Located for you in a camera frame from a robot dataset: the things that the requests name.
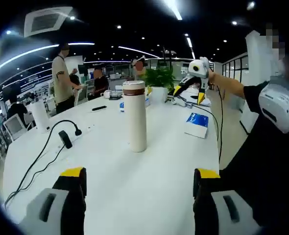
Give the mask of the person's right hand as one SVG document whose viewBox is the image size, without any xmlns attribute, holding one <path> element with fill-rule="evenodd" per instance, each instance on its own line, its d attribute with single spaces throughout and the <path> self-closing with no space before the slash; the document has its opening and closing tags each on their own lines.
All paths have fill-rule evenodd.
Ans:
<svg viewBox="0 0 289 235">
<path fill-rule="evenodd" d="M 211 85 L 215 85 L 215 73 L 212 71 L 211 68 L 208 68 L 208 83 Z"/>
</svg>

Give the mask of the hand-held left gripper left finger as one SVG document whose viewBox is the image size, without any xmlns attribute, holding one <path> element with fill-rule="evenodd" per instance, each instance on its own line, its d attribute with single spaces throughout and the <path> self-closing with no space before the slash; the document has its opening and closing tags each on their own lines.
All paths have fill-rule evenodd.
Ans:
<svg viewBox="0 0 289 235">
<path fill-rule="evenodd" d="M 42 190 L 19 223 L 25 235 L 83 235 L 87 195 L 86 168 L 60 174 L 52 188 Z"/>
</svg>

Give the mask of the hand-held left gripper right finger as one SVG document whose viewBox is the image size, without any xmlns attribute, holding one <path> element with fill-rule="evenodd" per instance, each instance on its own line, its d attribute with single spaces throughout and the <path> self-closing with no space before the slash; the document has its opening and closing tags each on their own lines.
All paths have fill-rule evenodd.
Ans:
<svg viewBox="0 0 289 235">
<path fill-rule="evenodd" d="M 260 226 L 251 207 L 234 190 L 211 192 L 205 183 L 219 180 L 212 170 L 196 168 L 193 179 L 193 212 L 196 235 L 255 235 Z"/>
</svg>

